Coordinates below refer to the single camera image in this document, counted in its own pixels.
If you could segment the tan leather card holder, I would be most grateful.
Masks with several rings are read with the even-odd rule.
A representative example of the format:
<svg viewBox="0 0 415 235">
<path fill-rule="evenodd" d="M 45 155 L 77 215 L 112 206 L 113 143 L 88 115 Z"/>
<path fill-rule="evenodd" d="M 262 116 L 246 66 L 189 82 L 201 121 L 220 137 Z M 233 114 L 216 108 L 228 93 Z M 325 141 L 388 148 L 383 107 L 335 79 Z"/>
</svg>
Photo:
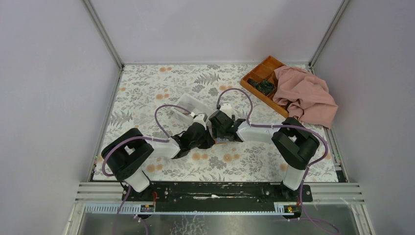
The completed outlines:
<svg viewBox="0 0 415 235">
<path fill-rule="evenodd" d="M 215 138 L 214 141 L 215 141 L 215 144 L 228 144 L 228 143 L 233 143 L 233 141 L 230 141 L 228 139 L 222 139 L 222 138 Z"/>
</svg>

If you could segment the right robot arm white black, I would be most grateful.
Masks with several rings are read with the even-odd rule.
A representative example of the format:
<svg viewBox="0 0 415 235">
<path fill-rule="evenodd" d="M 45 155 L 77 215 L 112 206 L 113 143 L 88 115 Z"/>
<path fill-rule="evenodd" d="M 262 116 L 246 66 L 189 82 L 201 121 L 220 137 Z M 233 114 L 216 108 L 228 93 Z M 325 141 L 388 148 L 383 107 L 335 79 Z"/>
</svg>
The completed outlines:
<svg viewBox="0 0 415 235">
<path fill-rule="evenodd" d="M 249 124 L 245 119 L 234 119 L 217 110 L 209 121 L 216 137 L 229 141 L 254 141 L 273 144 L 287 163 L 282 180 L 281 197 L 288 202 L 300 195 L 300 185 L 320 141 L 296 119 L 289 117 L 281 125 Z"/>
</svg>

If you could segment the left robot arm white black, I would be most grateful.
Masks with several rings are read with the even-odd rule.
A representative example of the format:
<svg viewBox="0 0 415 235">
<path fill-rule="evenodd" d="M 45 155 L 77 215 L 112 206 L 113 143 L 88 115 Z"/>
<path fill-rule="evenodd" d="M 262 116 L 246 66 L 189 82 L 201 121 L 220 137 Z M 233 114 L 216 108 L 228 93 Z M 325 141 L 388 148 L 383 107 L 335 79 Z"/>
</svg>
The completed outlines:
<svg viewBox="0 0 415 235">
<path fill-rule="evenodd" d="M 194 148 L 209 149 L 214 144 L 208 127 L 197 122 L 167 139 L 145 137 L 139 129 L 132 128 L 102 150 L 102 166 L 109 167 L 117 181 L 131 186 L 138 200 L 146 201 L 151 197 L 152 189 L 141 166 L 148 158 L 179 159 Z"/>
</svg>

